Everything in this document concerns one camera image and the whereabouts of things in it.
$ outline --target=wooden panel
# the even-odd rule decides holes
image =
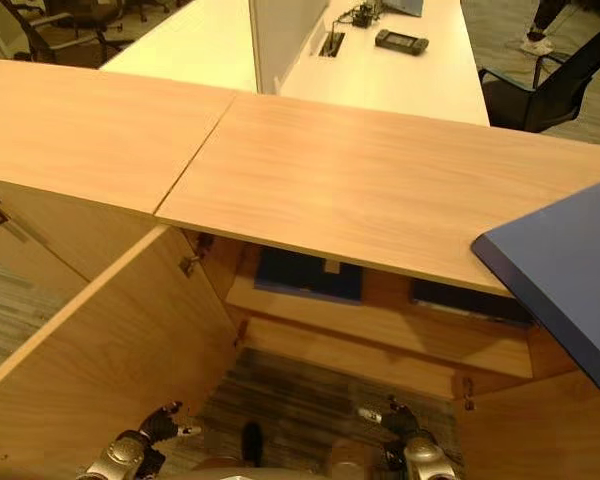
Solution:
[[[363,339],[262,317],[252,316],[249,319],[244,344],[275,355],[445,399],[462,397],[464,378],[471,379],[474,394],[510,387],[521,381],[519,378],[477,369],[458,369],[448,363],[429,361]]]
[[[256,290],[258,253],[253,245],[245,249],[228,303],[450,362],[532,376],[520,328],[413,305],[408,278],[377,270],[365,271],[362,306]]]
[[[0,263],[32,283],[70,299],[87,285],[87,280],[69,268],[34,238],[9,222],[0,226]]]
[[[202,268],[179,269],[188,255],[156,227],[0,366],[0,472],[65,478],[49,472],[75,474],[164,403],[195,414],[236,333]]]
[[[599,146],[239,94],[157,214],[507,295],[470,243],[598,181]]]
[[[0,180],[152,213],[233,97],[0,60]]]
[[[202,268],[218,297],[225,299],[242,259],[244,242],[215,237],[210,252],[202,259]]]
[[[600,478],[600,392],[572,372],[475,398],[456,418],[471,480]]]
[[[147,215],[4,182],[0,201],[16,224],[88,280],[156,224]]]
[[[527,337],[534,378],[552,377],[578,369],[578,365],[546,329],[534,327]]]

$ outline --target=person's leg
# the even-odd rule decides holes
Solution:
[[[544,31],[551,25],[569,0],[540,0],[533,24],[524,38],[521,49],[534,55],[547,55],[553,45]]]

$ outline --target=blue binder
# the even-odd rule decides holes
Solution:
[[[471,250],[600,388],[600,184],[481,235]]]

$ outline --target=small electronic device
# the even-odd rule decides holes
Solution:
[[[376,46],[395,50],[396,52],[420,55],[429,45],[426,38],[410,37],[401,33],[380,30],[376,35]]]
[[[374,5],[370,3],[363,3],[353,11],[351,23],[354,27],[369,28],[375,15],[376,13]]]

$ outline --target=open cabinet door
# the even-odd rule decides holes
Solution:
[[[582,372],[456,404],[468,480],[600,478],[600,391]]]
[[[155,227],[0,366],[0,478],[73,478],[161,405],[198,411],[236,331],[192,255]]]

